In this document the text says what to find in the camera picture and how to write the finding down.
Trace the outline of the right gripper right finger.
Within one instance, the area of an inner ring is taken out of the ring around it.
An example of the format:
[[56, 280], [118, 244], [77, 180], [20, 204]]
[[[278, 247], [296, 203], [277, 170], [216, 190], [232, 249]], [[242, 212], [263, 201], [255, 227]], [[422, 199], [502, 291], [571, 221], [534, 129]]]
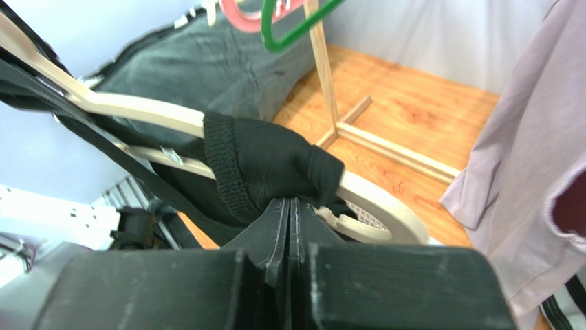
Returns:
[[348, 243], [290, 202], [291, 329], [515, 329], [489, 262], [433, 245]]

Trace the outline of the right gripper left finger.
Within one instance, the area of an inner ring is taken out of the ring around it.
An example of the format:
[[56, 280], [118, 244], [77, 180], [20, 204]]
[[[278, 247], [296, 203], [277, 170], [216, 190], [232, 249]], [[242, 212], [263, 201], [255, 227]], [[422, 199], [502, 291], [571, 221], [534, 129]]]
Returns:
[[118, 250], [74, 258], [35, 329], [280, 329], [290, 211], [275, 199], [218, 250]]

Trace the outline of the cream plastic hanger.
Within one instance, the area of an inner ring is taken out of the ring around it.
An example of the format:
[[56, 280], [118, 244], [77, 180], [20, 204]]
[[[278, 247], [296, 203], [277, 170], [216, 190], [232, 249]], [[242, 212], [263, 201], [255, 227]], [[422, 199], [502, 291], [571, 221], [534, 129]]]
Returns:
[[[426, 245], [428, 231], [408, 207], [299, 134], [262, 120], [233, 118], [176, 104], [96, 92], [73, 78], [46, 44], [10, 11], [1, 13], [1, 77], [45, 103], [62, 125], [151, 185], [172, 207], [196, 207], [151, 168], [156, 163], [217, 183], [227, 209], [255, 219], [253, 195], [304, 198], [333, 230], [368, 244]], [[358, 221], [345, 201], [378, 218], [389, 231]]]

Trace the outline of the green plastic hanger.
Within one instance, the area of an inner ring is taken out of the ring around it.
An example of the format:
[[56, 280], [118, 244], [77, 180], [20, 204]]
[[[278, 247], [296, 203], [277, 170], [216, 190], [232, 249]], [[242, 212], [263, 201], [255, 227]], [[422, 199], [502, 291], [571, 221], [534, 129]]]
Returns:
[[283, 5], [278, 4], [277, 1], [263, 1], [261, 6], [260, 33], [264, 47], [270, 52], [280, 52], [291, 46], [291, 44], [309, 32], [312, 27], [335, 10], [342, 2], [341, 0], [333, 0], [327, 1], [323, 6], [318, 4], [318, 9], [310, 13], [304, 21], [293, 27], [281, 38], [276, 38], [273, 33], [274, 19], [279, 20], [281, 17], [287, 16], [292, 11], [309, 3], [309, 1], [285, 1]]

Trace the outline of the pink tank top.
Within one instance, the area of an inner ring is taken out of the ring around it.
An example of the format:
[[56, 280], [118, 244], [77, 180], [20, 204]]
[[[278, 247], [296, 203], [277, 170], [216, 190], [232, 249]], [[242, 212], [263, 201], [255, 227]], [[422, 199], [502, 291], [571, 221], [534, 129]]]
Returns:
[[585, 2], [554, 1], [440, 199], [521, 329], [585, 267]]

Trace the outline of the pink plastic hanger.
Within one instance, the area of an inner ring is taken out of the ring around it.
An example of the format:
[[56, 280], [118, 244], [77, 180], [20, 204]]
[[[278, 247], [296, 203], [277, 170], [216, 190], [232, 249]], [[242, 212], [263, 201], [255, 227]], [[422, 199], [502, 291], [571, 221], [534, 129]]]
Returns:
[[[220, 8], [227, 20], [238, 30], [246, 33], [255, 33], [261, 30], [261, 11], [243, 12], [235, 0], [219, 0]], [[272, 15], [275, 23], [293, 11], [301, 8], [304, 0], [277, 1]]]

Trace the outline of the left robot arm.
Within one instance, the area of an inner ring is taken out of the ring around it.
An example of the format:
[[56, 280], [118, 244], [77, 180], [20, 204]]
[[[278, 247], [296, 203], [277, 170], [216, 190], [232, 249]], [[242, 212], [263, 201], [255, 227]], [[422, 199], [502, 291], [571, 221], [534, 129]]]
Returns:
[[108, 250], [115, 242], [150, 248], [155, 220], [137, 209], [91, 206], [1, 186], [1, 232]]

